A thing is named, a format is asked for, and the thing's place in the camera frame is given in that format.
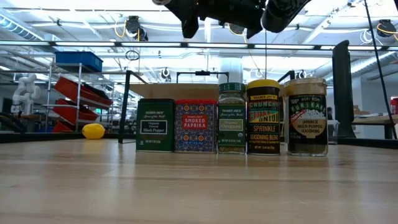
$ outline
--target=black monitor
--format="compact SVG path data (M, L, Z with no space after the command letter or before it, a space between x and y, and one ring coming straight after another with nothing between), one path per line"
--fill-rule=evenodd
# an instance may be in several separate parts
M353 86L351 84L351 60L348 52L349 41L345 40L333 49L333 92L335 96L335 117L339 138L355 138Z

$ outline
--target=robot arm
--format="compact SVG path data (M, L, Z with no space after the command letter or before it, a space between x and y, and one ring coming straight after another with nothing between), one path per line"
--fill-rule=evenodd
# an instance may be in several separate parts
M185 38L192 38L198 30L198 17L217 19L248 29L248 39L262 30L283 31L311 0L152 0L163 5L182 22Z
M18 79L18 87L12 96L12 106L11 113L18 114L22 111L22 103L25 103L25 114L31 114L33 109L33 100L40 98L40 87L35 86L34 81L36 80L36 75L31 75L29 77L22 77Z

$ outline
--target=red tray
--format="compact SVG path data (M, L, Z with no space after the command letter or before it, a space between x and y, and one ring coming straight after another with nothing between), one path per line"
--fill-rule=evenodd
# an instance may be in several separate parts
M60 77L54 88L73 102L77 102L78 84L74 81ZM109 109L113 102L112 100L98 96L88 88L80 85L80 103L95 108Z
M70 100L59 99L55 102L56 105L73 105L76 106L76 103ZM69 121L71 124L76 123L76 108L71 107L54 107L54 112L59 114L63 119ZM98 115L91 110L85 108L80 105L79 109L79 120L87 120L87 121L95 121Z
M66 121L57 121L57 124L54 126L52 132L53 133L62 133L62 132L74 132L75 127Z

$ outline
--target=green lid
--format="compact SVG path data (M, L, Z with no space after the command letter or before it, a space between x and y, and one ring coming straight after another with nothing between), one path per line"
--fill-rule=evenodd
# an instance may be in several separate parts
M223 83L218 85L219 93L224 93L227 91L238 91L244 93L246 91L246 86L243 83Z

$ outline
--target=crunchy chili onion seasoning jar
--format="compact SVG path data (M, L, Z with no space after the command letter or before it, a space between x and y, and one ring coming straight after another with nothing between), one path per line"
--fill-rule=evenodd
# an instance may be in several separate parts
M246 87L242 83L218 86L218 152L246 153Z
M328 154L326 80L300 78L285 83L287 150L296 156Z
M279 83L248 83L248 154L279 155Z

